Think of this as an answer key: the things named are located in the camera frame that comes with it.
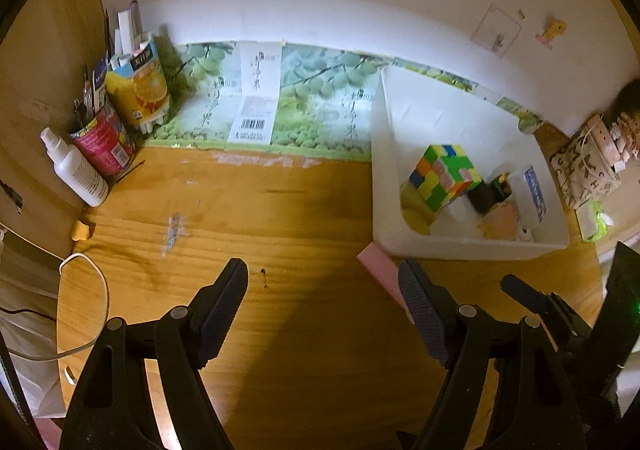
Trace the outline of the pink foam roll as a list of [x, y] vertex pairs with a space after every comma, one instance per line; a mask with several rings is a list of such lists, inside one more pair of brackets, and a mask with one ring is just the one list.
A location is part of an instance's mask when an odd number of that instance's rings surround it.
[[374, 242], [363, 248], [357, 255], [357, 259], [374, 277], [374, 280], [396, 301], [397, 305], [405, 312], [408, 321], [413, 324], [413, 318], [398, 286], [398, 267], [396, 263]]

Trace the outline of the multicolour puzzle cube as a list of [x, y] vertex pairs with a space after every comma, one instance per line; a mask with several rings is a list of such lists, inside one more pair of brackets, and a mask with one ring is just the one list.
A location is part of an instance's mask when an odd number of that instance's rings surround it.
[[416, 163], [408, 181], [426, 206], [438, 213], [483, 181], [459, 144], [431, 144]]

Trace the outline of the clear box with barcode label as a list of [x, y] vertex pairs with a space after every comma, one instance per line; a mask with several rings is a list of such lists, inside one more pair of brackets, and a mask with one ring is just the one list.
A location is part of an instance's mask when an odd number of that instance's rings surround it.
[[511, 195], [524, 228], [538, 228], [547, 214], [547, 205], [533, 166], [508, 176]]

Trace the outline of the gold round compact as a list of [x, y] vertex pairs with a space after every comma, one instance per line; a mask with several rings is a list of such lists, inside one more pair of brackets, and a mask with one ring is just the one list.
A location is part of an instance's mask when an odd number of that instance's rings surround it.
[[418, 190], [409, 181], [405, 181], [400, 187], [400, 208], [405, 223], [414, 232], [431, 234], [431, 225], [437, 215], [426, 206]]

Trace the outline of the green tissue pack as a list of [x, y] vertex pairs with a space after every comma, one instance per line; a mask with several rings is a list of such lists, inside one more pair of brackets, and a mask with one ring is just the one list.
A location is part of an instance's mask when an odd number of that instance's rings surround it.
[[613, 219], [604, 211], [598, 201], [590, 201], [576, 209], [576, 218], [582, 240], [594, 243], [608, 235], [614, 227]]

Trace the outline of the lettered canvas bag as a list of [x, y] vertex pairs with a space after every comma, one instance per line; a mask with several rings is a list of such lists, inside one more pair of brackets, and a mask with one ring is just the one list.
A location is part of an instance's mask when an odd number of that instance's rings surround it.
[[622, 184], [594, 141], [594, 131], [587, 126], [551, 156], [550, 164], [569, 209], [592, 199], [602, 201]]

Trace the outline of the white plastic storage bin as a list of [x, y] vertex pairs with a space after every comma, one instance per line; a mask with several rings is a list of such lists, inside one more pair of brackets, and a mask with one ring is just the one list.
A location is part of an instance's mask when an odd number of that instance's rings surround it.
[[544, 155], [505, 110], [387, 66], [370, 136], [373, 240], [383, 251], [525, 260], [570, 243]]

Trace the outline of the white spray bottle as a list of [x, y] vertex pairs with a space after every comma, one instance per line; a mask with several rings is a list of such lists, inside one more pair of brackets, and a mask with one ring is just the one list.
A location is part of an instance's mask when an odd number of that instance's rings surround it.
[[107, 197], [108, 184], [81, 151], [75, 145], [67, 144], [49, 127], [40, 132], [40, 139], [56, 175], [88, 206], [100, 206]]

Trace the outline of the red pen cup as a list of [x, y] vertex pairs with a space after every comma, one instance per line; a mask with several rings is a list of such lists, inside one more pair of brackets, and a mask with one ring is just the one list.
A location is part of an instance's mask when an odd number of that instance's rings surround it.
[[136, 155], [134, 142], [108, 101], [84, 128], [70, 133], [70, 141], [106, 179], [123, 173]]

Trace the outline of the brown haired doll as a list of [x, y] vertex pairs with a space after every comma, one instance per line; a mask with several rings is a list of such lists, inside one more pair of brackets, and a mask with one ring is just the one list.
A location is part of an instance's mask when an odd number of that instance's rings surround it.
[[605, 111], [604, 122], [616, 150], [611, 163], [616, 173], [630, 161], [639, 159], [640, 80], [631, 80], [620, 90], [612, 105]]

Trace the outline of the green fruit paper box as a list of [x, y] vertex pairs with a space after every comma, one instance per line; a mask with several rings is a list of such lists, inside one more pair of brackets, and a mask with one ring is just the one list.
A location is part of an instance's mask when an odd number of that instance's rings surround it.
[[285, 152], [367, 162], [370, 110], [382, 69], [403, 67], [472, 94], [516, 118], [521, 132], [542, 119], [476, 81], [401, 58], [287, 43], [281, 52], [279, 93], [247, 100], [241, 88], [237, 42], [160, 43], [172, 95], [164, 123], [143, 139], [154, 147]]

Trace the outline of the yellow juice carton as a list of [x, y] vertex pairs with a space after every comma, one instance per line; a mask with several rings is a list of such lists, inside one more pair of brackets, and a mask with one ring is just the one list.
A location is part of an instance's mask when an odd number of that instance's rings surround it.
[[149, 136], [166, 123], [171, 95], [154, 36], [142, 28], [137, 0], [117, 13], [110, 38], [107, 95], [122, 121]]

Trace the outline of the pink square wall sticker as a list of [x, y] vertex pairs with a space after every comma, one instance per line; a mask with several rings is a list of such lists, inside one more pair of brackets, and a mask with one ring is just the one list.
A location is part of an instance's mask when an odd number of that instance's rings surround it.
[[504, 58], [522, 31], [522, 25], [509, 14], [491, 4], [471, 35], [472, 43]]

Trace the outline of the yellow duck wall sticker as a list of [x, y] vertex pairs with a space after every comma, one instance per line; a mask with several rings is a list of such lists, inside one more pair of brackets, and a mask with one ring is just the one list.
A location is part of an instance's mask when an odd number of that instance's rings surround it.
[[553, 48], [553, 40], [556, 37], [561, 37], [565, 34], [567, 24], [562, 20], [550, 20], [546, 24], [544, 31], [541, 34], [535, 36], [536, 40], [545, 46], [548, 50]]

